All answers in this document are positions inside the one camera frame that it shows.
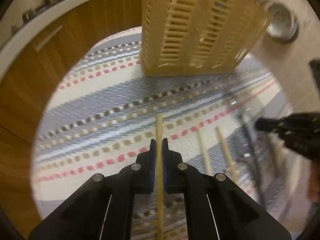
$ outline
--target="laundry basket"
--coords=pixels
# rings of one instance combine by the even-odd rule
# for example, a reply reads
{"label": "laundry basket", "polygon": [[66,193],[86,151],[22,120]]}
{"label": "laundry basket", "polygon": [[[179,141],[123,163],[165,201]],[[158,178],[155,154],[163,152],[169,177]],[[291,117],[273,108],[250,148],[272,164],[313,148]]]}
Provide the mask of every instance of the laundry basket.
{"label": "laundry basket", "polygon": [[270,19],[256,0],[143,0],[143,70],[148,76],[232,72]]}

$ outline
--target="metal screw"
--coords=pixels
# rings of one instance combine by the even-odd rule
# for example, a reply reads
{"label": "metal screw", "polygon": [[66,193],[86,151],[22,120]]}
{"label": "metal screw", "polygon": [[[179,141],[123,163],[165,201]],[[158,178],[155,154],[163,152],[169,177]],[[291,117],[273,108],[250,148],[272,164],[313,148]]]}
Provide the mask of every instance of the metal screw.
{"label": "metal screw", "polygon": [[185,163],[179,163],[178,164],[178,169],[179,170],[185,170],[188,168],[188,165],[186,165]]}
{"label": "metal screw", "polygon": [[224,181],[226,179],[226,176],[223,173],[219,173],[216,175],[216,179],[219,181]]}
{"label": "metal screw", "polygon": [[131,169],[134,171],[138,171],[140,170],[140,168],[141,168],[141,165],[139,163],[134,163],[131,165]]}
{"label": "metal screw", "polygon": [[100,180],[102,180],[102,178],[103,178],[103,176],[102,176],[102,174],[100,174],[100,173],[94,174],[94,175],[92,176],[92,179],[93,179],[94,181],[100,181]]}

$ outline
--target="wooden skewer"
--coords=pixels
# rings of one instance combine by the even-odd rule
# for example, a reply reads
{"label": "wooden skewer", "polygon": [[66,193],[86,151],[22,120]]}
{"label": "wooden skewer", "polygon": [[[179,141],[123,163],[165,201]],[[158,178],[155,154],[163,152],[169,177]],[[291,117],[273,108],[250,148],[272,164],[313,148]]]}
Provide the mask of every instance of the wooden skewer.
{"label": "wooden skewer", "polygon": [[162,114],[156,115],[156,181],[158,240],[163,240],[163,164],[162,164]]}
{"label": "wooden skewer", "polygon": [[204,160],[205,172],[208,175],[212,176],[212,168],[211,168],[211,164],[210,164],[210,158],[209,158],[208,150],[204,145],[204,140],[203,140],[203,136],[202,136],[202,132],[201,132],[200,128],[197,129],[197,135],[198,135],[198,140],[200,143],[201,154],[202,154],[202,157]]}
{"label": "wooden skewer", "polygon": [[224,137],[222,136],[222,133],[221,133],[221,130],[220,130],[220,127],[216,127],[215,128],[216,130],[216,134],[217,134],[217,137],[221,143],[221,147],[222,147],[222,150],[223,150],[223,153],[224,153],[224,156],[227,160],[227,163],[228,163],[228,166],[229,166],[229,169],[230,169],[230,173],[231,173],[231,177],[232,177],[232,180],[234,183],[238,183],[238,178],[237,178],[237,175],[236,175],[236,170],[235,170],[235,167],[233,165],[233,161],[232,161],[232,158],[231,158],[231,154],[230,154],[230,151],[229,151],[229,147],[224,139]]}

